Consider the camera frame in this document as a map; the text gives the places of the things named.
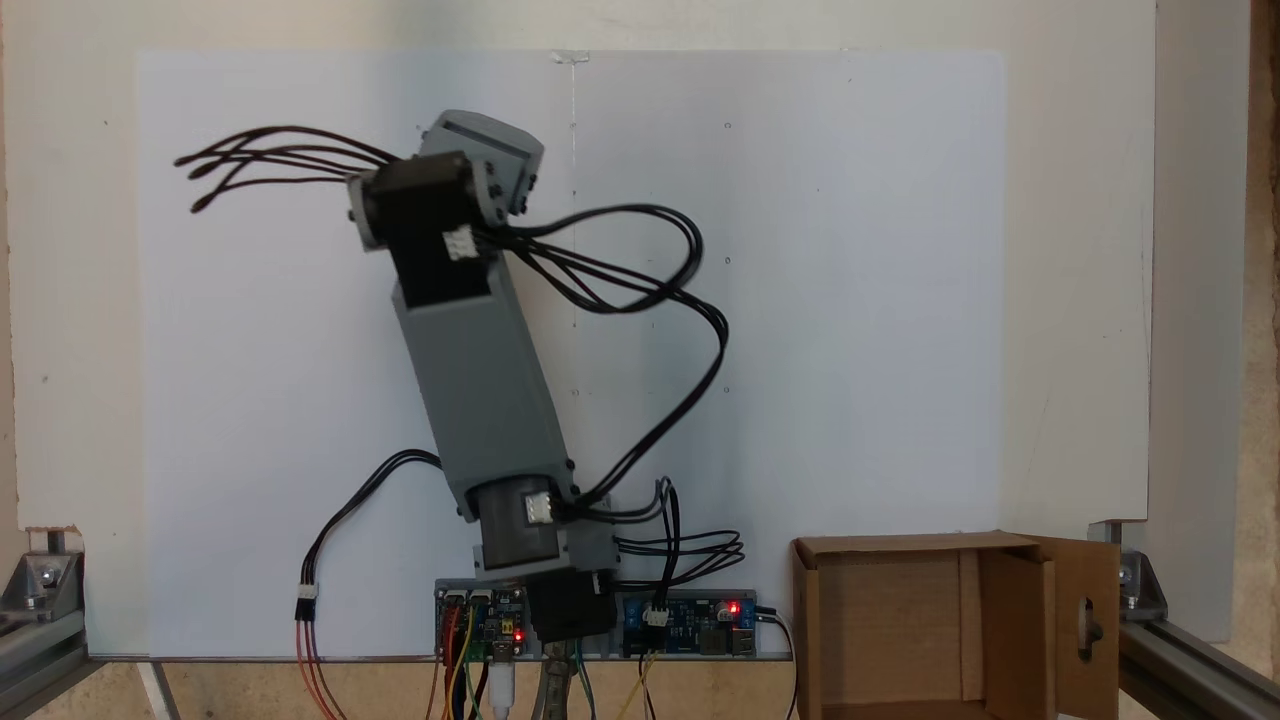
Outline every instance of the cardboard box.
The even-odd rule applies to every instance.
[[[991,532],[792,548],[801,720],[1116,719],[1119,546]]]

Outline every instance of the circuit board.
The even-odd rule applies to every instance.
[[[622,656],[646,650],[649,596],[622,601]],[[672,591],[667,598],[667,655],[755,656],[755,594],[742,591]]]
[[[481,593],[488,602],[475,602],[476,596]],[[524,655],[529,650],[527,611],[521,588],[483,585],[475,580],[438,580],[435,583],[436,656],[444,652],[444,623],[452,609],[457,609],[461,618],[461,626],[454,635],[456,643],[466,637],[466,618],[475,612],[475,626],[471,629],[471,642],[467,644],[467,661],[481,662],[492,657],[493,646],[499,642],[511,643],[512,655]]]

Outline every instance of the screw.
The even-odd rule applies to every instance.
[[[58,568],[52,565],[41,565],[40,569],[36,570],[36,578],[40,580],[40,584],[46,588],[58,584],[58,575],[60,574],[61,573]]]

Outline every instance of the cardboard flap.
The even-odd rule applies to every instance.
[[[827,556],[856,552],[919,552],[931,550],[982,550],[988,547],[1034,546],[1023,536],[992,530],[989,533],[943,533],[934,536],[859,536],[797,538],[796,551],[808,568],[815,568]]]
[[[1120,715],[1120,546],[1032,537],[1056,566],[1057,711],[1084,720],[1116,720]],[[1088,601],[1101,639],[1085,657]]]
[[[1053,562],[987,551],[979,565],[987,712],[1001,720],[1055,717]]]
[[[795,609],[795,634],[791,642],[792,657],[796,664],[796,680],[800,685],[796,697],[800,717],[822,716],[822,678],[818,673],[822,660],[822,635],[819,623],[812,619],[822,618],[818,609],[818,573],[809,570],[800,557],[799,546],[791,555],[791,606]]]

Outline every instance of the blue circuit board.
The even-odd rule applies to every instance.
[[[750,593],[685,591],[667,600],[667,655],[755,656],[755,598]],[[622,656],[648,648],[644,611],[649,597],[622,601]]]

